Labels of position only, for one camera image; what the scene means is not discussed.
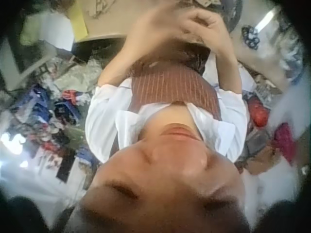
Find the shirt sleeve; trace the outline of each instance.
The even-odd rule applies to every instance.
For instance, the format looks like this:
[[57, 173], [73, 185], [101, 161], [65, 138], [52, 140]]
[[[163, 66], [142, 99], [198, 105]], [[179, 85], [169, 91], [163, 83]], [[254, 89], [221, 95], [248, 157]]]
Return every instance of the shirt sleeve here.
[[119, 110], [127, 110], [132, 98], [131, 79], [119, 87], [97, 87], [86, 117], [86, 140], [90, 150], [102, 162], [106, 162], [117, 135], [115, 119]]
[[227, 152], [228, 159], [235, 162], [242, 154], [245, 144], [247, 130], [246, 106], [243, 102], [242, 95], [232, 91], [220, 89], [218, 98], [222, 121], [235, 126], [233, 140]]

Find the nose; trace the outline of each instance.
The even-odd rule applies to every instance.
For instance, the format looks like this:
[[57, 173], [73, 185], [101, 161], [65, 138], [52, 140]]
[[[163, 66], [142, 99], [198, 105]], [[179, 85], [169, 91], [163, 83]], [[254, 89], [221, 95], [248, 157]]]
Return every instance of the nose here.
[[164, 172], [194, 175], [206, 168], [207, 153], [205, 147], [197, 143], [176, 141], [155, 147], [151, 161]]

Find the light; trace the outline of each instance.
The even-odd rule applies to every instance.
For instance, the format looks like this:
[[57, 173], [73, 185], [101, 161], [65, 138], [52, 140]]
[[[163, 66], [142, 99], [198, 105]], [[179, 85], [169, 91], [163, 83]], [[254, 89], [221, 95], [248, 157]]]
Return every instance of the light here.
[[28, 167], [28, 161], [23, 161], [19, 166], [21, 168], [27, 168]]
[[256, 29], [258, 30], [258, 33], [260, 33], [260, 31], [262, 29], [264, 29], [268, 23], [270, 23], [270, 21], [273, 19], [273, 17], [280, 11], [279, 7], [275, 7], [273, 8], [271, 11], [269, 11], [266, 16], [262, 19], [262, 21], [259, 22], [259, 24], [257, 24]]
[[22, 153], [22, 144], [26, 142], [26, 139], [21, 134], [16, 134], [13, 140], [10, 141], [9, 133], [2, 134], [0, 140], [10, 152], [16, 155], [20, 155]]

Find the brown vest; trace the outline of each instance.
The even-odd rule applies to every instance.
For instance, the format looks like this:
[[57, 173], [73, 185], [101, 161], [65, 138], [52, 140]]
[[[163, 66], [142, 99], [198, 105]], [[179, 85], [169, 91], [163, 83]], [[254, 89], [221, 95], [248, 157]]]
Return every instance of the brown vest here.
[[[202, 78], [209, 50], [183, 44], [163, 51], [135, 64], [131, 70], [132, 101], [129, 111], [138, 113], [150, 103], [193, 103], [221, 120], [215, 89]], [[118, 135], [110, 156], [119, 150]]]

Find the pink object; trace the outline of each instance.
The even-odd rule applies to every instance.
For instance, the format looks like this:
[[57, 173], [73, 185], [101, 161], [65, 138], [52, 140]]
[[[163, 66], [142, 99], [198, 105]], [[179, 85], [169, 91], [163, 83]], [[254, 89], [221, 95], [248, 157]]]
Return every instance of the pink object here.
[[295, 142], [288, 123], [282, 123], [277, 128], [273, 144], [280, 149], [284, 158], [291, 164], [295, 155]]

